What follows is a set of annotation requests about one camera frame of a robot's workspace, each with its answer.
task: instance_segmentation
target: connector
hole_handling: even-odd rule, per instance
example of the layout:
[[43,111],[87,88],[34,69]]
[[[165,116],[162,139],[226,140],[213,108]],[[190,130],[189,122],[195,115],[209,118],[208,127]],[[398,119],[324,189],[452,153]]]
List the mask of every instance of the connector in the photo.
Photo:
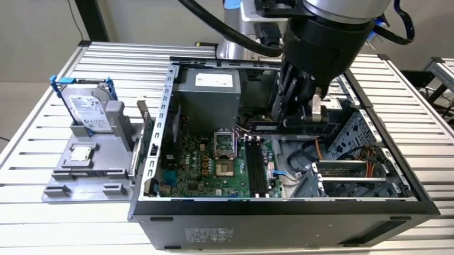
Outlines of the connector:
[[276,23],[257,23],[254,25],[257,38],[269,47],[280,48],[281,30]]

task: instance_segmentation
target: white wall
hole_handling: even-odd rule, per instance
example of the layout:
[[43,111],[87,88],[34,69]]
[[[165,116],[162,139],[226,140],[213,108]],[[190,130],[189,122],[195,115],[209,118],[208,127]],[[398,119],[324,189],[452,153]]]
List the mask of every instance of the white wall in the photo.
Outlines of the white wall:
[[[222,0],[198,3],[224,20]],[[194,45],[220,43],[222,36],[190,13],[178,0],[106,0],[118,41],[123,43]]]
[[[105,13],[113,18],[117,38],[125,43],[193,45],[195,41],[218,43],[222,36],[185,9],[178,0],[103,0]],[[224,19],[221,0],[198,0],[206,9]],[[417,40],[409,46],[389,41],[378,43],[377,52],[385,53],[402,69],[421,69],[431,57],[454,57],[454,1],[404,0],[402,9],[412,15]],[[405,35],[402,20],[393,4],[388,9],[392,30]]]
[[[89,38],[75,4],[74,11]],[[0,81],[46,82],[79,41],[66,0],[0,1]]]
[[[408,46],[393,42],[377,43],[376,53],[385,53],[401,69],[421,70],[431,57],[454,57],[454,1],[404,0],[402,9],[412,15],[416,26],[416,41]],[[405,36],[404,23],[393,4],[386,11],[392,30]]]

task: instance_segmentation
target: aluminum extrusion table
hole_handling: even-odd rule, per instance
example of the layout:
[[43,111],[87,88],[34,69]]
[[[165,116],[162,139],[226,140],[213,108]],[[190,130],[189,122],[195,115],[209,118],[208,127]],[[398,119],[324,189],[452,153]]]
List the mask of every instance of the aluminum extrusion table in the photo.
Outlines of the aluminum extrusion table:
[[[157,113],[170,56],[214,58],[216,51],[213,47],[94,42],[77,49],[59,77],[111,76],[126,104],[125,114],[131,121],[142,122],[135,98],[145,96],[151,113]],[[186,254],[454,253],[453,130],[389,60],[360,55],[350,70],[436,200],[441,216],[370,249],[221,250],[186,251]],[[71,136],[70,123],[63,103],[49,89],[0,155],[0,247],[9,247],[0,252],[154,252],[141,226],[127,222],[127,202],[42,203],[43,188]]]

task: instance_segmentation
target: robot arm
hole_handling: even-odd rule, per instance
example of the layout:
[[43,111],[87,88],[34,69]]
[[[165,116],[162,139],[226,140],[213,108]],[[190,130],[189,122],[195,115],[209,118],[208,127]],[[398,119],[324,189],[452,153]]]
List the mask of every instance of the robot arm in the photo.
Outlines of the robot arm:
[[394,0],[394,9],[406,26],[406,39],[376,25],[376,18],[384,16],[392,0],[256,0],[261,16],[289,18],[281,47],[253,41],[194,0],[179,2],[228,40],[262,55],[282,54],[272,117],[286,128],[326,122],[321,101],[330,82],[350,67],[373,31],[402,45],[414,39],[412,18],[401,9],[401,0]]

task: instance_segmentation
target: label sticker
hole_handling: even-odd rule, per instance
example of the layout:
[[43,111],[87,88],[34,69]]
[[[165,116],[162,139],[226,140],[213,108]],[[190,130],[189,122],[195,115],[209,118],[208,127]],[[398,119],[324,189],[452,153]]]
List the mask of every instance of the label sticker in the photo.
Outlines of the label sticker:
[[94,132],[113,131],[101,101],[94,96],[70,96],[73,107],[85,126]]
[[190,243],[229,243],[233,241],[234,228],[186,228],[186,240]]
[[234,76],[232,74],[198,73],[197,86],[233,88]]

